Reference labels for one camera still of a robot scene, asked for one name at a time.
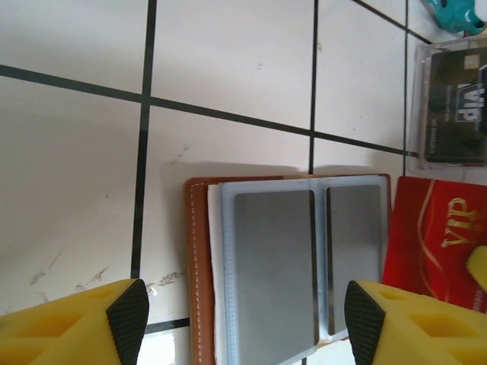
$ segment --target black vip card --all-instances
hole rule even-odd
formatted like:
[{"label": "black vip card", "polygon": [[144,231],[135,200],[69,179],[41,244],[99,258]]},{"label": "black vip card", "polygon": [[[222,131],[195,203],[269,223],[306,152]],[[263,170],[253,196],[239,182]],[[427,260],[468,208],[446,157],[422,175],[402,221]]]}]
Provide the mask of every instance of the black vip card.
[{"label": "black vip card", "polygon": [[485,76],[486,48],[431,57],[425,139],[428,162],[487,162]]}]

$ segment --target white paper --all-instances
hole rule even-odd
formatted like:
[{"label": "white paper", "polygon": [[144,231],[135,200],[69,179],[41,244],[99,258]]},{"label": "white paper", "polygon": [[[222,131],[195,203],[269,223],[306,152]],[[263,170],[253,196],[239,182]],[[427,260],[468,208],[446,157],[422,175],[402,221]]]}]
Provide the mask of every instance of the white paper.
[{"label": "white paper", "polygon": [[215,364],[226,365],[223,238],[221,235],[220,186],[218,185],[208,186],[208,225],[212,254],[213,290],[215,291]]}]

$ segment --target scuff mark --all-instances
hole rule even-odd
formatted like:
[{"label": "scuff mark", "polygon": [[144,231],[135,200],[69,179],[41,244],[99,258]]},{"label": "scuff mark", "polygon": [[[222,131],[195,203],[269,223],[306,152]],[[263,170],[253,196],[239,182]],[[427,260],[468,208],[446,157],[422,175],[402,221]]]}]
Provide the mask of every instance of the scuff mark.
[{"label": "scuff mark", "polygon": [[84,285],[76,284],[76,286],[75,286],[75,293],[81,293],[83,291],[86,291],[86,288],[84,287]]},{"label": "scuff mark", "polygon": [[37,291],[36,294],[39,294],[43,298],[43,304],[49,302],[49,298],[47,297],[46,293],[44,293],[43,291]]},{"label": "scuff mark", "polygon": [[90,280],[88,280],[85,284],[76,284],[75,286],[75,293],[81,293],[83,291],[88,290],[89,285],[94,283],[95,281],[101,281],[103,274],[105,273],[106,270],[108,270],[109,266],[106,268],[102,268],[97,272]]},{"label": "scuff mark", "polygon": [[167,274],[166,276],[162,277],[162,279],[160,279],[158,282],[158,286],[165,287],[166,285],[172,284],[177,279],[181,278],[183,275],[184,273],[182,272],[173,271],[170,274]]},{"label": "scuff mark", "polygon": [[184,146],[183,146],[183,152],[181,152],[180,154],[178,154],[178,155],[176,156],[176,158],[175,158],[174,160],[172,160],[172,161],[171,161],[171,163],[170,163],[170,164],[171,164],[171,165],[174,165],[174,164],[175,164],[177,161],[179,161],[179,160],[180,160],[180,158],[181,158],[181,157],[182,157],[182,156],[183,156],[183,155],[186,153],[186,151],[188,151],[188,150],[189,150],[189,147],[188,147],[188,146],[186,146],[186,145],[184,145]]},{"label": "scuff mark", "polygon": [[46,275],[46,272],[44,270],[39,271],[37,274],[35,274],[33,276],[32,280],[30,281],[29,284],[30,285],[36,284],[39,281],[39,279],[41,279],[42,276],[45,276],[45,275]]},{"label": "scuff mark", "polygon": [[154,283],[149,283],[147,285],[145,285],[145,289],[147,291],[147,295],[150,297],[151,295],[153,296],[157,296],[158,295],[158,292],[155,290],[154,288]]},{"label": "scuff mark", "polygon": [[54,266],[54,264],[56,263],[56,261],[58,261],[59,257],[61,257],[63,251],[64,251],[64,249],[62,249],[61,251],[59,251],[58,255],[53,259],[53,261],[51,262],[51,264],[49,265],[49,267],[47,268],[47,270],[50,270],[51,267]]},{"label": "scuff mark", "polygon": [[58,261],[59,257],[61,257],[62,253],[64,252],[64,249],[59,251],[59,253],[56,255],[56,257],[51,261],[49,266],[47,266],[47,269],[40,269],[39,272],[37,272],[33,277],[32,280],[30,280],[30,285],[35,285],[39,281],[39,279],[42,278],[42,276],[46,276],[51,272],[51,269],[53,268],[54,264]]},{"label": "scuff mark", "polygon": [[88,283],[86,283],[86,285],[88,284],[91,284],[95,281],[101,281],[101,277],[103,276],[103,274],[105,273],[105,271],[108,269],[108,266],[106,268],[103,268],[101,269],[98,273],[95,274],[95,276],[93,276]]}]

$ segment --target white floor tile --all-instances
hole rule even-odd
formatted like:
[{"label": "white floor tile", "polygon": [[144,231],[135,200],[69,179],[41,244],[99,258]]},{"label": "white floor tile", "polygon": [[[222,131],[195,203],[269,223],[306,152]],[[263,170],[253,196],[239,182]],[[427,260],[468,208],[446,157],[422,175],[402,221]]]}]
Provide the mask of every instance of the white floor tile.
[{"label": "white floor tile", "polygon": [[487,170],[484,168],[466,170],[464,176],[464,183],[487,185]]},{"label": "white floor tile", "polygon": [[422,0],[409,0],[409,29],[433,43],[463,37],[463,33],[453,34],[442,30],[434,22]]},{"label": "white floor tile", "polygon": [[364,0],[371,7],[404,25],[406,22],[406,0]]},{"label": "white floor tile", "polygon": [[0,64],[141,92],[147,1],[7,0]]},{"label": "white floor tile", "polygon": [[189,328],[145,335],[137,365],[190,365]]},{"label": "white floor tile", "polygon": [[350,341],[337,341],[317,350],[307,358],[307,365],[355,365]]},{"label": "white floor tile", "polygon": [[309,138],[151,109],[141,277],[152,284],[149,323],[188,316],[183,183],[195,176],[307,169]]},{"label": "white floor tile", "polygon": [[405,32],[354,2],[327,2],[320,24],[316,130],[402,148]]},{"label": "white floor tile", "polygon": [[403,174],[403,156],[315,139],[314,172],[319,174],[388,173],[392,187],[391,198],[393,198],[397,178]]},{"label": "white floor tile", "polygon": [[159,4],[153,94],[310,124],[313,1]]},{"label": "white floor tile", "polygon": [[129,276],[139,111],[0,78],[0,314]]}]

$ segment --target black grout line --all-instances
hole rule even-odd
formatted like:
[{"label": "black grout line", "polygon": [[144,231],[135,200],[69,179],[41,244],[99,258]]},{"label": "black grout line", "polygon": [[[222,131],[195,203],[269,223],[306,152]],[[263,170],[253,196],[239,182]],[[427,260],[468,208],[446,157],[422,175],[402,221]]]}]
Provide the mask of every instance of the black grout line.
[{"label": "black grout line", "polygon": [[174,321],[152,323],[145,327],[145,334],[168,331],[170,329],[181,329],[189,327],[189,318],[175,319]]},{"label": "black grout line", "polygon": [[344,144],[350,144],[352,146],[357,146],[357,147],[369,148],[371,150],[389,152],[390,154],[399,154],[401,156],[403,156],[404,154],[408,154],[407,151],[400,150],[399,148],[382,146],[380,144],[375,144],[375,143],[370,143],[370,142],[365,142],[365,141],[359,141],[356,139],[341,137],[339,135],[330,135],[328,133],[323,133],[323,132],[316,132],[315,131],[314,137],[319,138],[319,139],[324,139],[327,141],[333,141],[333,142],[339,142],[339,143],[344,143]]},{"label": "black grout line", "polygon": [[422,42],[427,43],[427,44],[431,44],[431,41],[430,40],[427,40],[423,36],[417,34],[414,30],[410,30],[408,28],[409,24],[407,22],[406,22],[406,26],[404,26],[399,21],[395,21],[391,17],[389,17],[389,16],[385,15],[384,13],[378,11],[376,8],[374,8],[373,6],[370,6],[366,2],[363,2],[362,0],[352,0],[352,1],[355,4],[360,5],[361,7],[363,7],[365,9],[369,10],[370,12],[376,14],[378,17],[381,17],[382,19],[384,19],[385,21],[391,23],[392,25],[395,25],[396,27],[398,27],[398,28],[406,31],[408,34],[411,34],[412,36],[418,38]]},{"label": "black grout line", "polygon": [[134,228],[132,236],[132,262],[130,277],[140,277],[142,256],[142,224],[144,219],[145,173],[147,170],[147,146],[149,115],[151,112],[150,95],[152,69],[154,64],[154,40],[157,0],[149,0],[147,9],[147,28],[145,34],[144,75],[142,79],[142,105],[138,131],[137,174],[135,178]]},{"label": "black grout line", "polygon": [[320,16],[319,0],[314,0],[313,15],[313,61],[311,66],[311,107],[310,107],[310,154],[308,158],[308,172],[314,171],[314,120],[317,105],[317,64],[318,64],[318,18]]},{"label": "black grout line", "polygon": [[197,114],[199,116],[209,116],[216,119],[224,119],[232,122],[256,125],[258,127],[274,129],[276,131],[294,133],[296,135],[310,135],[310,131],[304,128],[294,127],[292,125],[280,124],[276,122],[270,122],[269,120],[253,118],[250,116],[242,116],[239,114],[233,114],[223,112],[221,110],[209,109],[203,106],[196,106],[192,104],[180,103],[179,101],[172,101],[161,99],[159,97],[151,97],[151,105],[160,106],[165,109],[178,110],[180,112]]},{"label": "black grout line", "polygon": [[417,39],[421,40],[422,42],[426,43],[426,44],[433,44],[432,41],[430,40],[427,40],[426,38],[424,38],[423,36],[417,34],[414,30],[410,30],[408,29],[407,30],[407,33],[408,34],[411,34],[412,36],[416,37]]},{"label": "black grout line", "polygon": [[101,95],[103,97],[112,97],[114,99],[121,99],[140,103],[142,96],[130,91],[117,90],[111,87],[101,85],[89,84],[88,82],[75,81],[68,78],[60,78],[58,76],[46,75],[39,72],[23,70],[22,68],[15,68],[7,65],[0,65],[0,76],[6,78],[14,78],[22,81],[29,81],[35,84],[42,84],[62,89],[80,91],[86,94]]},{"label": "black grout line", "polygon": [[399,154],[398,150],[395,148],[380,146],[378,144],[371,144],[367,142],[357,141],[351,138],[343,138],[338,135],[330,135],[322,132],[311,133],[311,131],[308,129],[294,127],[292,125],[270,122],[269,120],[258,119],[249,116],[242,116],[240,114],[224,112],[216,109],[209,109],[203,106],[196,106],[196,105],[181,103],[178,101],[161,99],[158,97],[147,97],[129,91],[112,89],[110,87],[88,84],[88,83],[70,80],[66,78],[58,78],[57,76],[40,74],[38,72],[22,70],[19,68],[12,68],[10,66],[5,66],[5,65],[0,65],[0,76],[5,76],[6,78],[14,78],[14,79],[19,79],[24,81],[30,81],[33,83],[44,84],[47,86],[60,87],[64,89],[80,91],[88,94],[100,95],[102,97],[112,97],[120,100],[133,101],[136,103],[142,103],[143,100],[144,102],[147,100],[145,103],[151,106],[158,106],[165,109],[177,110],[180,112],[191,113],[200,116],[209,116],[216,119],[223,119],[230,122],[237,122],[246,125],[254,125],[262,128],[273,129],[276,131],[293,133],[296,135],[311,136],[313,134],[315,138],[319,138],[319,139],[336,141],[344,144],[351,144],[354,146],[372,148],[378,151],[385,151],[385,152],[391,152],[393,154]]},{"label": "black grout line", "polygon": [[[406,0],[406,28],[409,26],[409,0]],[[404,35],[404,127],[403,127],[403,150],[406,151],[406,136],[408,125],[408,38],[406,32]],[[403,155],[403,176],[406,175],[406,155]]]}]

